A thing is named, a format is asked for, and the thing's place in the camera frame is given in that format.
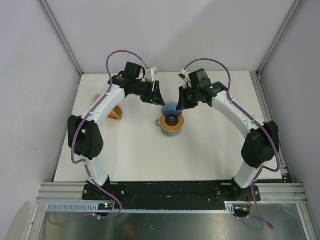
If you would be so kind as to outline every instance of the white wall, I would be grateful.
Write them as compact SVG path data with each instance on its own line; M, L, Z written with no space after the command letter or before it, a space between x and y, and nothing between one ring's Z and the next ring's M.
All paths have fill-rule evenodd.
M289 167L320 225L320 1L305 1L262 74Z
M163 72L196 58L257 70L294 0L47 0L83 72L134 51ZM110 61L121 71L128 55ZM194 64L221 70L212 63Z
M0 6L0 239L5 239L17 212L30 202L22 214L27 218L50 176L79 76L36 0Z

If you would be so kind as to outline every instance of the gray floor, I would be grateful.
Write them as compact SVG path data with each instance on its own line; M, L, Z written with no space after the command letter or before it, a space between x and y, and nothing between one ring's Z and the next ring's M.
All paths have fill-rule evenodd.
M40 240L305 240L296 205L261 205L274 225L268 229L255 219L237 220L231 214L123 213L114 219L87 216L68 225L45 223ZM53 222L72 220L83 213L51 213ZM257 215L253 206L251 215Z

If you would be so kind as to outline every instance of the white table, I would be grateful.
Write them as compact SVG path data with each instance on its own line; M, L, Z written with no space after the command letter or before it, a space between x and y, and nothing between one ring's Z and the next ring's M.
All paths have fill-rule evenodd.
M183 85L178 72L159 73L160 90L166 102L179 100L178 88ZM228 85L223 71L208 72L211 82ZM231 93L250 113L263 119L263 114L248 71L232 71ZM106 74L82 76L72 114L80 115L93 103L97 93L107 87ZM143 103L129 95L119 106L122 120L108 118L100 129L104 140L102 156L111 181L204 181L230 180L243 163L241 149L244 138L220 112L199 103L183 111L184 126L176 137L167 137L155 122L161 106ZM276 160L268 167L276 168ZM281 173L264 170L259 179L281 179ZM83 164L71 162L71 149L64 140L55 182L85 182Z

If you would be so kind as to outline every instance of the cup handle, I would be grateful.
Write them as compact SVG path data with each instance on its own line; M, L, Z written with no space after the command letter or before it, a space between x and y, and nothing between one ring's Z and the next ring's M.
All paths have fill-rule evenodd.
M155 121L155 125L161 128L160 118Z

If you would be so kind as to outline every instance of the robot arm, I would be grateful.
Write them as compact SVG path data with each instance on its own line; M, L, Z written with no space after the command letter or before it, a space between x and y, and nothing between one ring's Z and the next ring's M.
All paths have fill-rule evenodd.
M274 157L274 151L266 135L232 104L234 98L231 96L230 101L227 88L221 82L212 84L203 69L190 74L182 70L179 76L188 83L179 88L178 109L191 109L195 108L198 102L206 103L228 118L245 138L241 150L244 162L232 181L241 189L249 187L260 168ZM273 121L266 123L257 118L255 120L267 130L279 151L277 124Z
M144 72L145 81L139 79L141 70ZM127 62L125 70L112 77L112 88L107 90L96 102L80 116L70 116L68 119L68 145L71 148L79 124L89 114L81 131L75 139L74 153L85 160L95 182L103 186L108 179L104 167L105 159L100 153L104 147L100 127L105 122L111 111L129 94L140 96L144 103L165 105L160 93L159 81L154 81L157 68L145 70L142 66Z

